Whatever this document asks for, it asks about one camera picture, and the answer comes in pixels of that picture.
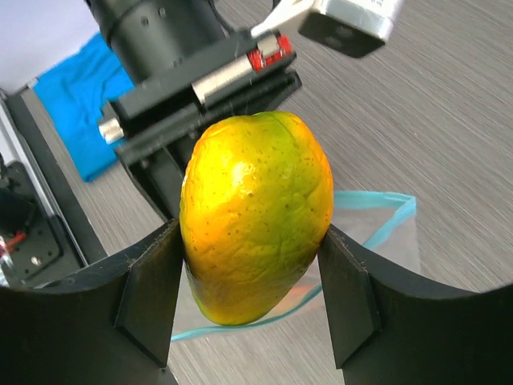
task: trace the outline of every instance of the white wall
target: white wall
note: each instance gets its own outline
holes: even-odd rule
[[[97,32],[83,0],[0,0],[0,88],[17,91]]]

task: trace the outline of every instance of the red component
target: red component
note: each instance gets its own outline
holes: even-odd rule
[[[265,68],[264,56],[259,50],[254,50],[253,52],[249,53],[248,59],[254,71],[262,71]]]
[[[286,36],[278,36],[277,41],[280,50],[274,55],[264,58],[259,50],[254,50],[253,52],[249,53],[248,59],[254,71],[262,71],[266,67],[272,66],[274,63],[279,62],[284,57],[293,53],[292,44]]]
[[[278,36],[278,46],[280,46],[285,56],[290,55],[294,52],[292,44],[290,43],[289,38],[287,38],[286,36]]]
[[[12,253],[13,249],[16,247],[18,243],[23,241],[26,238],[25,233],[17,233],[12,239],[6,242],[6,248],[0,246],[0,257],[3,257],[5,253]]]

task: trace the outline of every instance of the black mount plate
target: black mount plate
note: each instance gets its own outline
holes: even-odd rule
[[[22,281],[28,280],[45,269],[63,253],[42,210],[38,194],[30,181],[25,167],[20,162],[7,165],[7,176],[11,180],[10,190],[37,203],[38,209],[26,229],[27,237],[10,253],[14,274]]]

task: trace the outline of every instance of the gray device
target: gray device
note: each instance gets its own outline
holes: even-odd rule
[[[403,0],[316,0],[298,32],[351,58],[388,43]]]

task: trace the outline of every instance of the mango skin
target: mango skin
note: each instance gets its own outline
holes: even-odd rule
[[[180,229],[189,285],[219,325],[264,317],[304,275],[333,215],[321,145],[292,113],[212,125],[182,185]]]

